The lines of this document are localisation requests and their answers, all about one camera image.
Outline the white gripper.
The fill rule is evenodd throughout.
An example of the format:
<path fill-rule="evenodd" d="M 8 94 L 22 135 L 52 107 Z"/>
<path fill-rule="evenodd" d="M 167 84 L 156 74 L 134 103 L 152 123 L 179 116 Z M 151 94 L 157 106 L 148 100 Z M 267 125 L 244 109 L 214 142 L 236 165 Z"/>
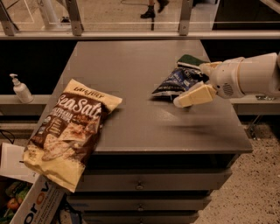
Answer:
<path fill-rule="evenodd" d="M 217 95 L 224 99 L 241 98 L 244 93 L 239 86 L 239 67 L 243 57 L 227 59 L 223 62 L 207 62 L 199 65 L 200 71 L 209 77 L 212 85 L 197 83 L 173 100 L 178 108 L 211 102 Z"/>

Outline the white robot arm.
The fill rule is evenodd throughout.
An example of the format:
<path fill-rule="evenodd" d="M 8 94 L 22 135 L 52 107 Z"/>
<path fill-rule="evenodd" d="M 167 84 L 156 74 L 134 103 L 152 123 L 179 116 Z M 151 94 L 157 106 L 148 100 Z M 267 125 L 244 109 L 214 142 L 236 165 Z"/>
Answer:
<path fill-rule="evenodd" d="M 211 102 L 216 95 L 224 99 L 245 95 L 280 96 L 280 54 L 227 59 L 199 65 L 209 80 L 194 84 L 173 100 L 178 108 Z"/>

